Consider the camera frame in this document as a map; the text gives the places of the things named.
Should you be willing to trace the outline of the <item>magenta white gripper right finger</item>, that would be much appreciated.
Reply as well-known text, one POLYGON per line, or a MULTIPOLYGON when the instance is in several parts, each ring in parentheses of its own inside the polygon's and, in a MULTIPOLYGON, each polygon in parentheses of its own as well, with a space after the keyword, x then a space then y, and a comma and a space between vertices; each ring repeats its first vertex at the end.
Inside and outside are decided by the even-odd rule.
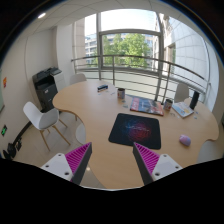
POLYGON ((138 143, 133 144, 133 155, 145 185, 182 169, 168 154, 159 155, 138 143))

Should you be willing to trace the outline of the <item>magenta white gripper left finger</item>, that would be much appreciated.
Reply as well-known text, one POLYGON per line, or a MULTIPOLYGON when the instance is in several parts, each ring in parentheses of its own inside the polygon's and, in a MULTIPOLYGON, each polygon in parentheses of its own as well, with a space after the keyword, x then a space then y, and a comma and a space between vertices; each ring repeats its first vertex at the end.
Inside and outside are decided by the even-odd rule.
POLYGON ((57 153, 42 169, 79 185, 92 154, 92 143, 84 144, 67 154, 57 153))

